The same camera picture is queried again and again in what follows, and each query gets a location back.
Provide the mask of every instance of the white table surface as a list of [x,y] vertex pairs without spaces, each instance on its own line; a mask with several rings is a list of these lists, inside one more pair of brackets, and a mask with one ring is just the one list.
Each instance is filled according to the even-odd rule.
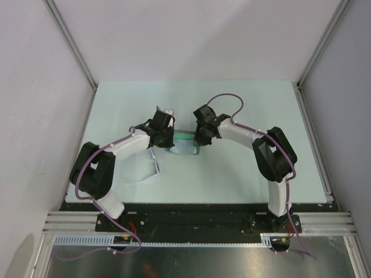
[[[293,203],[325,203],[326,198],[290,81],[155,81],[102,82],[98,86],[83,143],[106,144],[128,134],[132,125],[152,118],[156,105],[175,112],[175,129],[195,130],[193,111],[220,93],[245,101],[240,123],[267,130],[280,127],[297,153]],[[233,114],[239,100],[220,97],[210,106],[219,115]],[[213,139],[200,154],[177,155],[154,148],[161,175],[140,183],[153,171],[148,151],[116,165],[112,188],[122,202],[267,203],[268,186],[254,153],[235,142]],[[66,202],[81,202],[70,185]]]

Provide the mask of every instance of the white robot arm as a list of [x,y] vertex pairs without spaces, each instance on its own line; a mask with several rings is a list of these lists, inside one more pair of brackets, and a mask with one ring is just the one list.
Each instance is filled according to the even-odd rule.
[[[291,168],[281,152],[279,150],[272,152],[271,147],[274,145],[261,134],[234,125],[230,116],[226,114],[216,116],[214,110],[207,105],[197,109],[194,115],[197,118],[195,144],[199,146],[210,145],[212,138],[216,137],[235,141],[254,151],[258,168],[268,180],[268,209],[278,218],[286,215],[285,181],[291,175]],[[297,156],[283,131],[274,127],[268,130],[267,134],[275,138],[292,163],[295,164]]]
[[[173,146],[173,136],[173,110],[161,111],[157,109],[153,119],[136,126],[131,135],[121,142],[111,144],[111,146],[105,148],[91,162],[89,162],[89,158],[101,146],[91,142],[85,143],[71,170],[70,182],[76,185],[79,190],[97,200],[99,206],[110,217],[117,219],[125,207],[111,189],[115,163],[149,147],[171,148]],[[78,176],[81,171],[83,173],[78,184]]]

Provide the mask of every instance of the green object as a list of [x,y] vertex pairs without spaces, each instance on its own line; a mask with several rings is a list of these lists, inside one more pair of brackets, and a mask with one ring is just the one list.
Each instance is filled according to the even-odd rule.
[[174,146],[165,148],[165,150],[180,155],[198,155],[200,147],[194,145],[194,137],[195,133],[193,131],[175,130],[173,137]]

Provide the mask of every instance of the orange wire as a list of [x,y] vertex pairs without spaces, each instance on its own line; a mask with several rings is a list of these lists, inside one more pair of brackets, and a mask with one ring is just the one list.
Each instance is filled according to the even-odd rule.
[[135,228],[134,223],[132,221],[130,221],[128,224],[132,227],[132,232],[136,235],[137,234],[137,229]]
[[288,228],[289,228],[289,233],[292,233],[292,235],[290,236],[290,238],[293,238],[294,235],[295,235],[294,229],[291,227],[291,225],[288,225]]

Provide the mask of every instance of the white wall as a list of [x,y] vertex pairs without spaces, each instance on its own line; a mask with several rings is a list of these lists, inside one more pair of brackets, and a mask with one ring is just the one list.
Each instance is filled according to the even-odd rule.
[[332,186],[371,262],[371,1],[351,5],[304,87]]
[[56,0],[98,81],[297,81],[340,0]]
[[0,9],[0,277],[22,277],[61,198],[92,92],[41,0]]

